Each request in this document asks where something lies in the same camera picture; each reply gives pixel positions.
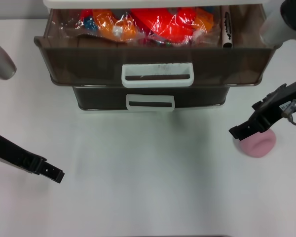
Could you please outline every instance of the gray robot arm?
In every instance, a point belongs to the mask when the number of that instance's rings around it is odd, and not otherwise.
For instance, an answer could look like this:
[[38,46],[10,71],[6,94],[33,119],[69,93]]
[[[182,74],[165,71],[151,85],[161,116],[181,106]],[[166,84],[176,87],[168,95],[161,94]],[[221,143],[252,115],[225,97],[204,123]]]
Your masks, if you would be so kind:
[[[13,61],[0,47],[0,79],[10,79],[15,72]],[[47,163],[44,157],[30,153],[2,136],[0,136],[0,161],[28,173],[44,175],[57,183],[60,183],[65,175],[62,170]]]
[[[275,9],[261,27],[260,36],[270,46],[296,40],[296,0],[286,0],[280,9]],[[288,119],[296,126],[293,119],[296,112],[296,82],[280,86],[252,108],[255,112],[248,121],[229,130],[235,139],[243,140],[257,132],[265,132],[281,118]]]

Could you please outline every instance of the pink object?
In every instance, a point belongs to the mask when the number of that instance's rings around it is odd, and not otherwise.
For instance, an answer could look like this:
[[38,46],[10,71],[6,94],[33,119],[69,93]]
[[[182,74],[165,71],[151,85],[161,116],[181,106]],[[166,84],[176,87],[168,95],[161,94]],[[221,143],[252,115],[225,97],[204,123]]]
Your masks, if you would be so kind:
[[256,133],[242,141],[239,146],[242,151],[251,156],[260,158],[268,154],[276,144],[275,133],[269,129],[264,133]]

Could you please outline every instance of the toy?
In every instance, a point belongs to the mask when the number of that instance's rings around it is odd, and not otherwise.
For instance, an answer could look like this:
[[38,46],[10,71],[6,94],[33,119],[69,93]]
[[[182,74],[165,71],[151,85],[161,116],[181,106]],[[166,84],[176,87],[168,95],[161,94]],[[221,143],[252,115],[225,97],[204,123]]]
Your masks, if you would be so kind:
[[239,141],[239,147],[248,156],[261,158],[267,155],[276,144],[275,133],[269,129],[264,133],[256,133]]
[[154,32],[149,29],[148,26],[146,26],[139,18],[137,18],[137,16],[131,12],[130,13],[131,16],[133,17],[134,21],[135,21],[135,25],[140,29],[142,30],[146,36],[152,36],[154,34]]
[[202,30],[205,33],[209,32],[214,26],[214,15],[198,7],[196,9],[196,17],[192,22],[192,27],[195,30]]
[[126,42],[136,38],[137,30],[134,19],[126,14],[117,20],[108,9],[93,9],[93,18],[101,36],[116,42]]
[[83,9],[80,13],[80,21],[83,21],[85,17],[92,16],[92,9]]
[[132,9],[132,14],[150,31],[171,43],[186,43],[193,35],[193,22],[196,12],[193,8],[184,7],[173,15],[166,8]]
[[94,23],[93,17],[92,16],[87,16],[83,18],[83,25],[86,29],[96,31],[98,27]]

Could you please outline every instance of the drawer handle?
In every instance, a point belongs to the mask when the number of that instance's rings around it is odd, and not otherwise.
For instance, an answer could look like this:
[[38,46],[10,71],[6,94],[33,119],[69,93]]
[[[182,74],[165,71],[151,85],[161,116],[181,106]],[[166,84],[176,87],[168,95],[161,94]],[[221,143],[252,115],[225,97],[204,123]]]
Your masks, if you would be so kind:
[[194,82],[192,63],[124,64],[122,83],[126,88],[187,87]]
[[126,107],[130,111],[172,112],[173,95],[126,95]]

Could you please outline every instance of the plastic bag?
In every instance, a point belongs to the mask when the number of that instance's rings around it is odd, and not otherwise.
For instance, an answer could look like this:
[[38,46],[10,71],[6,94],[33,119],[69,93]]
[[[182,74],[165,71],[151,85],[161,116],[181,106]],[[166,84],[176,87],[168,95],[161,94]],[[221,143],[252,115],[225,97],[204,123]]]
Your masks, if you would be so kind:
[[132,9],[131,16],[150,40],[172,45],[211,43],[220,38],[219,8]]
[[76,29],[87,29],[87,34],[96,37],[104,37],[115,42],[131,42],[143,39],[145,34],[139,32],[134,19],[124,12],[119,19],[109,9],[84,9]]
[[89,35],[139,44],[217,45],[221,34],[219,7],[83,9],[70,22],[64,24],[70,36]]

